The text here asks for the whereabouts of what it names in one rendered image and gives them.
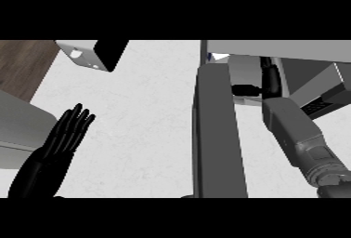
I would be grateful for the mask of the grey microwave body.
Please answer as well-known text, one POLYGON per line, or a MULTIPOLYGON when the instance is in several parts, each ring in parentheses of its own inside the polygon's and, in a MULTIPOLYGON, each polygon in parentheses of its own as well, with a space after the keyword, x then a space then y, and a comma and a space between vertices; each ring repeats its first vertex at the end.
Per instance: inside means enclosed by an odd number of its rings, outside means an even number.
POLYGON ((351 104, 351 41, 206 40, 209 63, 228 66, 230 83, 262 85, 259 57, 278 67, 283 96, 317 119, 351 104))

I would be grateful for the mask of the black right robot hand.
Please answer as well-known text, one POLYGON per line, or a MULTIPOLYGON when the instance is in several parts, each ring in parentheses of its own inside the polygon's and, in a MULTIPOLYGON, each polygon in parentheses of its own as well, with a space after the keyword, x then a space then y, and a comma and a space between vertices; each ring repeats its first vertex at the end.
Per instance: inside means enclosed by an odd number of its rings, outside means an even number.
POLYGON ((262 86, 233 85, 231 94, 240 97, 258 97, 262 99, 280 98, 283 96, 283 84, 278 67, 271 58, 259 57, 262 70, 262 86))

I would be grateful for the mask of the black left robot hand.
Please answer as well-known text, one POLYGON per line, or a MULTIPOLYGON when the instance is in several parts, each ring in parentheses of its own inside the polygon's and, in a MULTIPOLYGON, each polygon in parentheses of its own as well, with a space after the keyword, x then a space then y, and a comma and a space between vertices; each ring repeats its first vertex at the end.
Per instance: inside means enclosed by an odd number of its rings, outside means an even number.
POLYGON ((44 145, 31 153, 10 184, 10 199, 56 197, 69 164, 96 118, 78 103, 68 109, 48 132, 44 145))

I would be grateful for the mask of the white box with black face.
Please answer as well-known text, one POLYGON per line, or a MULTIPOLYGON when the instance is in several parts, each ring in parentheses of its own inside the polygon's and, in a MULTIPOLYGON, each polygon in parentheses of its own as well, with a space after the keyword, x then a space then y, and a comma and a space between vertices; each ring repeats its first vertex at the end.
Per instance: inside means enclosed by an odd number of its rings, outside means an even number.
POLYGON ((110 73, 122 57, 128 40, 56 40, 54 43, 78 66, 110 73))

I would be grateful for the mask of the pale grey appliance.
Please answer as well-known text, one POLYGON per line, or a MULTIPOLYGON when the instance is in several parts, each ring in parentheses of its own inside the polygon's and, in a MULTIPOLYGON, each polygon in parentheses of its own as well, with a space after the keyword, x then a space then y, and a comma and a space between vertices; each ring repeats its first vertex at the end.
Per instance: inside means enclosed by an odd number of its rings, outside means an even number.
POLYGON ((0 168, 17 169, 45 142, 54 116, 0 90, 0 168))

